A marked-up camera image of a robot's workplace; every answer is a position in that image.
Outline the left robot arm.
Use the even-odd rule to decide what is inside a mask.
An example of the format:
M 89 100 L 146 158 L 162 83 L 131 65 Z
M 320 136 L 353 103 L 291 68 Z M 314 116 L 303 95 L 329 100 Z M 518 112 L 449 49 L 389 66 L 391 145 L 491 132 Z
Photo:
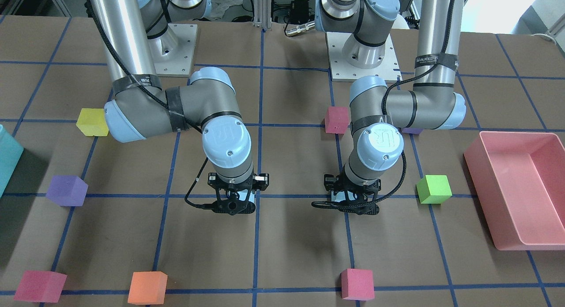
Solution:
M 380 176 L 399 159 L 406 163 L 401 128 L 453 129 L 466 114 L 464 98 L 454 92 L 464 0 L 422 0 L 415 76 L 410 91 L 388 86 L 383 78 L 365 76 L 350 88 L 353 150 L 337 176 L 324 177 L 330 201 L 312 206 L 359 215 L 376 215 Z M 315 27 L 322 32 L 349 33 L 345 53 L 357 67 L 379 63 L 399 0 L 316 0 Z

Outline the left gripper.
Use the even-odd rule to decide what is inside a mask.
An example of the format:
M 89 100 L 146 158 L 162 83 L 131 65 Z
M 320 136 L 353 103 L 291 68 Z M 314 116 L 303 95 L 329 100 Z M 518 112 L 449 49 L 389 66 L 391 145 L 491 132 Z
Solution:
M 324 187 L 329 192 L 340 192 L 340 191 L 350 191 L 354 194 L 355 199 L 342 202 L 325 202 L 324 208 L 327 209 L 337 209 L 342 212 L 348 212 L 358 215 L 377 215 L 379 214 L 379 206 L 376 204 L 376 200 L 369 200 L 369 196 L 376 197 L 378 192 L 381 190 L 380 179 L 377 179 L 371 185 L 359 186 L 347 177 L 343 171 L 338 176 L 333 176 L 331 174 L 324 175 Z

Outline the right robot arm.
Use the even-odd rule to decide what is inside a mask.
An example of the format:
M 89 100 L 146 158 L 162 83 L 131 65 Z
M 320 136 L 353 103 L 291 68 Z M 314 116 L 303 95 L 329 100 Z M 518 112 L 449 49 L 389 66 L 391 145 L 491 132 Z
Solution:
M 211 204 L 192 207 L 219 214 L 252 214 L 254 195 L 269 185 L 268 174 L 256 174 L 252 139 L 242 121 L 236 92 L 228 74 L 205 67 L 190 84 L 164 89 L 154 67 L 147 33 L 150 21 L 169 29 L 152 5 L 158 0 L 86 0 L 106 48 L 115 98 L 105 104 L 105 121 L 115 140 L 145 140 L 169 132 L 194 129 L 202 136 L 206 160 L 215 169 L 208 184 L 215 190 Z

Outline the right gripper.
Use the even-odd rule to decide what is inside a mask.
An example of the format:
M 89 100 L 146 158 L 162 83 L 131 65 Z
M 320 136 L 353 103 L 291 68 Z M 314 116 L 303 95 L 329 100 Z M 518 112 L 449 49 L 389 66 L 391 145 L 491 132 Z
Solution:
M 207 208 L 217 214 L 252 214 L 256 205 L 248 201 L 238 199 L 238 191 L 257 190 L 264 191 L 270 184 L 270 174 L 251 174 L 244 182 L 224 182 L 216 173 L 208 174 L 208 185 L 216 192 L 216 201 L 208 204 Z

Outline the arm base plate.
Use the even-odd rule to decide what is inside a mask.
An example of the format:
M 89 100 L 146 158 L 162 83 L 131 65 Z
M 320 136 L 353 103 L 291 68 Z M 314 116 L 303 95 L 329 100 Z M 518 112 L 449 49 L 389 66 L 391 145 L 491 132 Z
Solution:
M 197 33 L 196 24 L 170 23 L 163 35 L 148 39 L 159 77 L 190 76 Z
M 353 33 L 327 32 L 326 41 L 333 81 L 353 82 L 373 75 L 386 82 L 397 82 L 401 77 L 390 35 L 377 47 L 359 43 Z

